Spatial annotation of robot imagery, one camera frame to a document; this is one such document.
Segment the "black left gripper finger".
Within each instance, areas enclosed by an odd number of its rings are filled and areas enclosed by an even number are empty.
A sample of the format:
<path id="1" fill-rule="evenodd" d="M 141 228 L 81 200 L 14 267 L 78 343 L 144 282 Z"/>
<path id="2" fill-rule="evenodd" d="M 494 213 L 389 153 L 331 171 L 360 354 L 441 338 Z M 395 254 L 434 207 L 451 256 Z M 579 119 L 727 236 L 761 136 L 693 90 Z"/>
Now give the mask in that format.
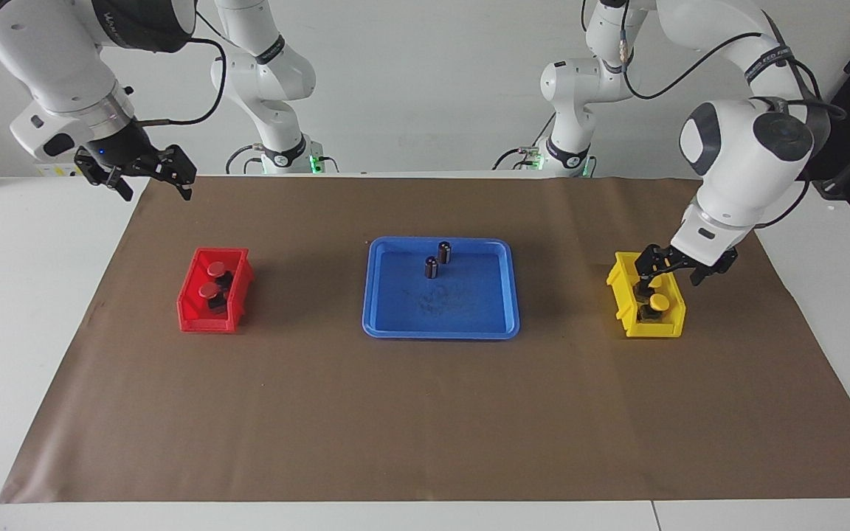
<path id="1" fill-rule="evenodd" d="M 726 249 L 726 251 L 719 256 L 719 259 L 713 263 L 713 265 L 698 263 L 698 265 L 695 266 L 694 271 L 692 271 L 691 275 L 689 275 L 689 281 L 691 281 L 693 286 L 699 286 L 708 277 L 715 274 L 725 274 L 731 268 L 736 259 L 738 259 L 738 256 L 739 253 L 736 249 Z"/>
<path id="2" fill-rule="evenodd" d="M 663 246 L 648 245 L 641 255 L 635 259 L 635 272 L 638 280 L 633 286 L 635 299 L 650 299 L 652 293 L 651 282 L 660 275 L 674 272 L 664 270 Z"/>

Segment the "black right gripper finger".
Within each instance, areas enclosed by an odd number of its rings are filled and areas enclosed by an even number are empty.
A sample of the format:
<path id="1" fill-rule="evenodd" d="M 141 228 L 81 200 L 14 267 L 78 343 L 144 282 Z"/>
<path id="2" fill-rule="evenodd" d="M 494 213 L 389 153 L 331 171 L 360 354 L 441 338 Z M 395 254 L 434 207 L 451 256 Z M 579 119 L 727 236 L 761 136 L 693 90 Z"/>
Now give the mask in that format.
<path id="1" fill-rule="evenodd" d="M 104 168 L 85 147 L 75 151 L 75 166 L 86 181 L 92 186 L 105 186 L 117 192 L 124 201 L 131 201 L 133 190 L 131 185 L 122 177 L 121 168 L 114 166 L 111 170 Z"/>
<path id="2" fill-rule="evenodd" d="M 191 201 L 198 168 L 178 145 L 142 156 L 141 171 L 149 178 L 173 186 L 183 201 Z"/>

